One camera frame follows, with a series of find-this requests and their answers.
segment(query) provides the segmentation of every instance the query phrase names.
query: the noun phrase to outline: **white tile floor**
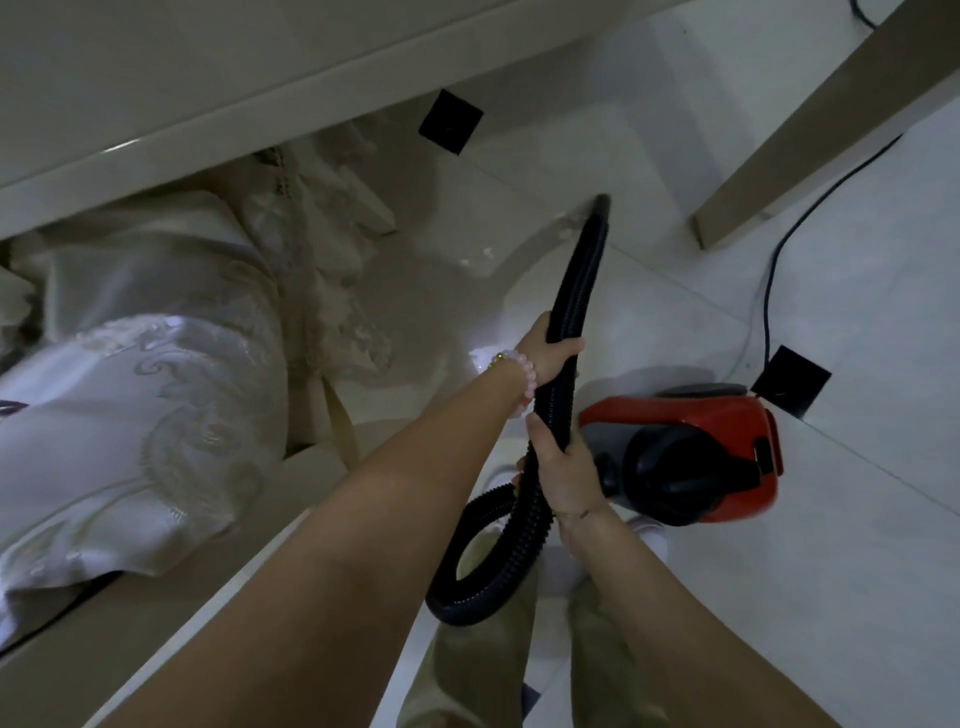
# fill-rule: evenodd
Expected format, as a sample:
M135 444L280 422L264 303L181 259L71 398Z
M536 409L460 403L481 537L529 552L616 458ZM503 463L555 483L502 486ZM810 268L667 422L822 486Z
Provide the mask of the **white tile floor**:
M882 18L896 0L864 2ZM798 210L699 253L684 217L865 36L841 0L699 0L453 88L486 113L454 157L381 112L359 170L396 213L361 281L396 344L338 387L361 431L416 415L548 307L582 205L613 195L578 405L756 377L756 291ZM753 521L675 529L675 572L845 726L948 726L960 680L960 103L824 205L780 260L774 337L833 372L778 413L786 475ZM522 450L508 427L490 470ZM569 725L562 603L544 600L529 725ZM434 622L421 614L375 726L392 726Z

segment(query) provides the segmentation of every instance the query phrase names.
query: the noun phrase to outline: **pink beaded bracelet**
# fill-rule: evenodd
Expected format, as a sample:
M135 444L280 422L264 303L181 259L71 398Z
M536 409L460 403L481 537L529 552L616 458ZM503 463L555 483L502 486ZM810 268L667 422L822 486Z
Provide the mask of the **pink beaded bracelet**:
M493 359L491 359L490 367L496 364L498 361L503 361L504 359L513 359L517 364L523 367L523 371L527 373L527 389L523 393L523 404L512 416L516 418L523 414L524 410L527 408L527 405L530 404L530 400L534 398L534 393L537 391L537 372L534 369L533 362L516 349L510 349L508 351L498 353L493 357Z

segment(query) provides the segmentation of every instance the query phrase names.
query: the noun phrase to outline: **pants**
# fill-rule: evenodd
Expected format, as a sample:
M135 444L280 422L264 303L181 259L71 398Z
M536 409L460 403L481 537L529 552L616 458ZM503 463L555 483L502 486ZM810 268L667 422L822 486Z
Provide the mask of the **pants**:
M474 541L470 571L492 547ZM397 728L520 728L520 691L537 607L537 570L495 615L471 627L441 624L407 693ZM570 686L576 728L667 726L651 701L619 628L591 581L571 595Z

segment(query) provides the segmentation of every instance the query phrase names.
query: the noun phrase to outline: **forearm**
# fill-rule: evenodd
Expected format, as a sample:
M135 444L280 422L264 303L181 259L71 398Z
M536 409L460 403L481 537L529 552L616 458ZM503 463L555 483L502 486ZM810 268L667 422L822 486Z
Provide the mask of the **forearm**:
M498 365L384 443L108 724L369 724L525 386Z
M570 531L672 723L836 725L711 614L612 509L591 514Z

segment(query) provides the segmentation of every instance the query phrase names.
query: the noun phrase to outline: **vacuum hose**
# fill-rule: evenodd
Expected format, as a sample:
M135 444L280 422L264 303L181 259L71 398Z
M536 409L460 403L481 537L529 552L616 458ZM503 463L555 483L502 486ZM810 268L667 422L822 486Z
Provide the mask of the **vacuum hose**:
M580 336L587 304L610 228L610 197L600 195L580 233L550 313L547 343ZM570 357L560 374L537 390L534 411L547 424L557 445L570 442L573 386L577 357ZM487 558L471 573L457 579L457 565L470 541L490 523L510 515L510 520ZM540 489L537 454L527 447L519 496L509 483L475 498L464 509L446 554L427 592L426 604L442 622L468 626L483 621L507 603L540 556L550 533L553 512Z

